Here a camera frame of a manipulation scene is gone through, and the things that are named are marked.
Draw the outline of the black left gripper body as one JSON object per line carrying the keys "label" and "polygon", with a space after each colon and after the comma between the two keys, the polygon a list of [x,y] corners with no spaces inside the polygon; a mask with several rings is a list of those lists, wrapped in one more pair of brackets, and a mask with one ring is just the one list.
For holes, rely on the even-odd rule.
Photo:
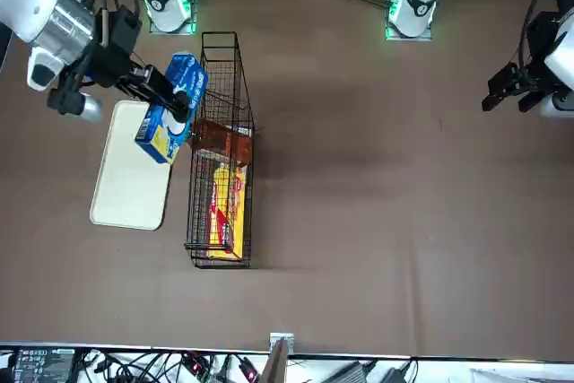
{"label": "black left gripper body", "polygon": [[544,62],[554,47],[560,20],[558,12],[542,11],[527,25],[526,43],[529,58],[525,60],[523,50],[520,51],[517,66],[517,91],[547,91],[561,84]]}

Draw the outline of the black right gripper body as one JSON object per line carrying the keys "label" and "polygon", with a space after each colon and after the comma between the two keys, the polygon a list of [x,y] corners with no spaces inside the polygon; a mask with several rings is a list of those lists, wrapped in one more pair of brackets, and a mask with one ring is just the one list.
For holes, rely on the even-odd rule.
{"label": "black right gripper body", "polygon": [[100,87],[150,87],[155,82],[155,68],[152,65],[138,65],[131,59],[142,22],[126,6],[108,13],[108,43],[100,41],[104,30],[104,10],[97,18],[98,43],[87,67],[86,85]]}

